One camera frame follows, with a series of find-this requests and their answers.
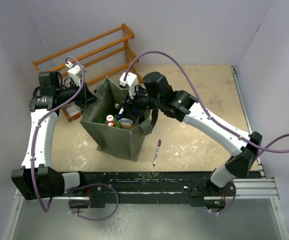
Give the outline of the blue orange juice carton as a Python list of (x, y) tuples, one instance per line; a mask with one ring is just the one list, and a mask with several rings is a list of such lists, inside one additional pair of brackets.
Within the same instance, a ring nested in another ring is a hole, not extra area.
[(124, 107), (121, 105), (120, 110), (118, 111), (118, 114), (117, 114), (118, 122), (120, 123), (120, 127), (122, 129), (130, 131), (131, 129), (133, 129), (134, 127), (138, 125), (138, 120), (133, 121), (129, 118), (124, 117), (123, 112), (124, 112)]

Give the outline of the green Perrier glass bottle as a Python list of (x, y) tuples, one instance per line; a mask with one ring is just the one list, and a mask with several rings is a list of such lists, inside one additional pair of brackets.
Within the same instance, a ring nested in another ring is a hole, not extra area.
[(114, 104), (114, 109), (115, 110), (120, 110), (121, 109), (121, 105), (119, 103), (115, 103)]

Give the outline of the orange juice plastic bottle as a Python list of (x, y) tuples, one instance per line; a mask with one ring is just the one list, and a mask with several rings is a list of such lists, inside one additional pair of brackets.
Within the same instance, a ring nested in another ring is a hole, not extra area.
[(108, 122), (113, 121), (115, 123), (115, 128), (120, 128), (120, 122), (118, 121), (118, 119), (116, 117), (114, 117), (113, 115), (109, 114), (106, 116), (105, 119), (105, 124), (107, 125)]

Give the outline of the dark cola glass bottle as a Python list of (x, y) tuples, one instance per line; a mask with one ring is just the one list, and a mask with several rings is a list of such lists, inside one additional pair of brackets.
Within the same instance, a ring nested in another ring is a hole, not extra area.
[(107, 123), (107, 125), (110, 126), (110, 127), (115, 127), (115, 126), (116, 126), (113, 121), (109, 121), (109, 122)]

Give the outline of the green canvas tote bag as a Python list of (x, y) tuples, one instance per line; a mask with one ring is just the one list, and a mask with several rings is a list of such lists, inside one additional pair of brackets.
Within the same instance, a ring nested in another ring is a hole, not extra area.
[(97, 150), (111, 156), (136, 162), (145, 136), (152, 133), (158, 120), (158, 110), (146, 110), (132, 129), (109, 126), (108, 115), (115, 114), (114, 105), (125, 100), (128, 91), (106, 78), (95, 88), (99, 101), (83, 110), (80, 124), (98, 144)]

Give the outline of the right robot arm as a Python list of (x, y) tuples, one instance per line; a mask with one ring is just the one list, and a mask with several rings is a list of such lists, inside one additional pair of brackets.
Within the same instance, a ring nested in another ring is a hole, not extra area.
[(173, 90), (167, 78), (154, 71), (143, 78), (143, 86), (133, 73), (123, 73), (119, 85), (128, 89), (122, 103), (124, 114), (134, 119), (146, 110), (160, 110), (165, 116), (192, 126), (223, 146), (230, 154), (229, 159), (210, 176), (207, 191), (218, 196), (225, 185), (235, 178), (245, 178), (256, 160), (262, 135), (256, 131), (248, 133), (234, 127), (212, 113), (207, 114), (200, 101), (184, 90)]

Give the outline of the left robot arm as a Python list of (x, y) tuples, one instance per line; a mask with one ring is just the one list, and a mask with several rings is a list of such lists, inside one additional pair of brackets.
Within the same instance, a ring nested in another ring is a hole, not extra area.
[(58, 71), (38, 74), (39, 86), (29, 101), (31, 130), (21, 168), (13, 170), (11, 180), (26, 200), (60, 197), (70, 189), (76, 196), (87, 192), (87, 183), (78, 172), (60, 173), (52, 169), (52, 143), (60, 109), (69, 103), (86, 108), (98, 101), (83, 81), (76, 66), (68, 70), (70, 85), (65, 86)]

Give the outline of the pink white marker pen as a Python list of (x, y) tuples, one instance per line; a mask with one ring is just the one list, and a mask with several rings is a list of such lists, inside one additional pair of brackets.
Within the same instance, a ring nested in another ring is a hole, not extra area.
[(159, 139), (159, 140), (158, 140), (158, 143), (157, 143), (155, 155), (154, 155), (154, 160), (153, 160), (153, 163), (152, 163), (152, 166), (153, 166), (153, 167), (155, 167), (156, 164), (157, 164), (158, 154), (159, 154), (159, 150), (160, 150), (161, 144), (162, 144), (162, 140)]

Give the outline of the orange wooden shoe rack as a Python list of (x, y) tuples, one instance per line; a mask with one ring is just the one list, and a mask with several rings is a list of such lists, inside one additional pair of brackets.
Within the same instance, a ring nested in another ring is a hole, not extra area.
[[(99, 46), (95, 49), (92, 49), (90, 44), (99, 41), (103, 38), (106, 38), (112, 34), (116, 35), (118, 32), (121, 32), (121, 37), (120, 38), (115, 38), (113, 41), (106, 43), (103, 46)], [(125, 63), (106, 72), (103, 73), (93, 79), (85, 79), (85, 82), (87, 85), (92, 85), (94, 83), (99, 82), (100, 80), (104, 79), (107, 76), (113, 75), (118, 73), (119, 71), (125, 70), (129, 67), (131, 62), (137, 57), (136, 53), (132, 50), (129, 40), (133, 39), (135, 37), (134, 32), (129, 28), (125, 23), (121, 24), (121, 26), (116, 27), (114, 29), (111, 29), (109, 31), (106, 31), (102, 34), (99, 34), (95, 37), (92, 37), (90, 39), (87, 39), (83, 42), (77, 43), (73, 46), (70, 46), (64, 50), (61, 50), (59, 52), (53, 53), (47, 57), (44, 57), (40, 60), (37, 61), (32, 61), (32, 65), (34, 69), (36, 70), (37, 73), (40, 73), (41, 70), (39, 68), (39, 65), (49, 62), (51, 60), (54, 60), (58, 57), (61, 57), (65, 54), (68, 53), (73, 53), (74, 51), (77, 50), (86, 50), (86, 52), (80, 56), (78, 56), (76, 59), (79, 62), (82, 62), (84, 60), (90, 59), (92, 56), (96, 56), (96, 58), (85, 62), (83, 66), (85, 68), (91, 67), (96, 65), (97, 63), (104, 61), (114, 55), (117, 55), (119, 53), (124, 53), (124, 58), (125, 58)]]

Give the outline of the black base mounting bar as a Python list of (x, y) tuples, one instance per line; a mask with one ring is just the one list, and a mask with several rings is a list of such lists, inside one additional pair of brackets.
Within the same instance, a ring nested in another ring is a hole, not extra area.
[(105, 204), (185, 204), (222, 209), (234, 197), (232, 182), (218, 188), (210, 182), (209, 171), (82, 172), (79, 190), (65, 197), (91, 208)]

